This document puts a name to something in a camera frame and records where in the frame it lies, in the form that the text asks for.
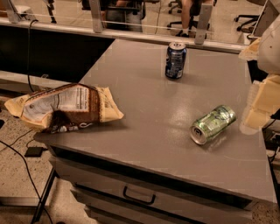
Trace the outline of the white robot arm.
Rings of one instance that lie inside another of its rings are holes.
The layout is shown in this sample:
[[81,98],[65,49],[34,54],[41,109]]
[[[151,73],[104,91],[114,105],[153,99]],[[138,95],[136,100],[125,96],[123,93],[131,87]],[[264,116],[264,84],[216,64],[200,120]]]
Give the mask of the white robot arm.
[[277,16],[266,22],[262,14],[257,22],[262,35],[239,54],[248,62],[252,82],[240,124],[246,134],[259,131],[280,109],[280,0],[266,0],[266,10],[275,10]]

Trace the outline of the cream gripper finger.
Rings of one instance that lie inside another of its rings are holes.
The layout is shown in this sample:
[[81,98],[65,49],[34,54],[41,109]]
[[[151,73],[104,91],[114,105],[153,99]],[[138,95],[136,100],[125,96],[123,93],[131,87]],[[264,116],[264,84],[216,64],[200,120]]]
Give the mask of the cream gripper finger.
[[261,41],[260,38],[254,40],[249,46],[247,46],[239,53],[239,58],[241,60],[247,60],[247,61],[257,60],[260,41]]
[[263,81],[254,80],[248,92],[243,124],[251,129],[263,127],[280,109],[280,76],[269,74]]

